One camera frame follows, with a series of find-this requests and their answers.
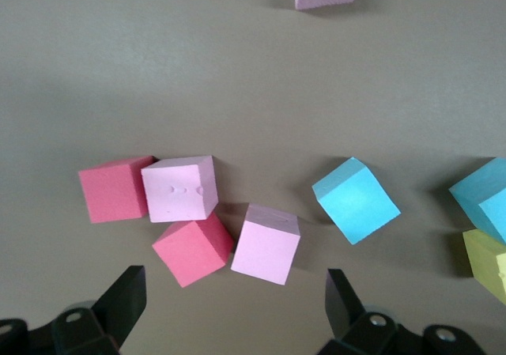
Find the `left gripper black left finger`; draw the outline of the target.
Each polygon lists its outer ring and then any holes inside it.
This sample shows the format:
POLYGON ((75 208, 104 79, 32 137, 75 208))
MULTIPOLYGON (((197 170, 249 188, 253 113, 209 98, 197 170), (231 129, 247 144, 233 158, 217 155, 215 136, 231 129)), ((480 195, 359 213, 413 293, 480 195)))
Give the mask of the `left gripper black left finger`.
POLYGON ((1 353, 118 354, 145 306, 145 267, 129 266, 90 308, 69 309, 35 330, 3 319, 1 353))

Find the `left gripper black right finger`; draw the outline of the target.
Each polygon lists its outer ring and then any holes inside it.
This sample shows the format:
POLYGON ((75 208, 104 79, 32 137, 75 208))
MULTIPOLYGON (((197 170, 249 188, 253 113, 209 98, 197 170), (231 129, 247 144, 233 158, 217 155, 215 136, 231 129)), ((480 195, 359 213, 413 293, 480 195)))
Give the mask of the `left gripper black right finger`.
POLYGON ((485 355, 465 331, 434 324, 415 334, 389 315, 367 311, 340 269, 327 271, 325 311, 334 337, 320 354, 485 355))

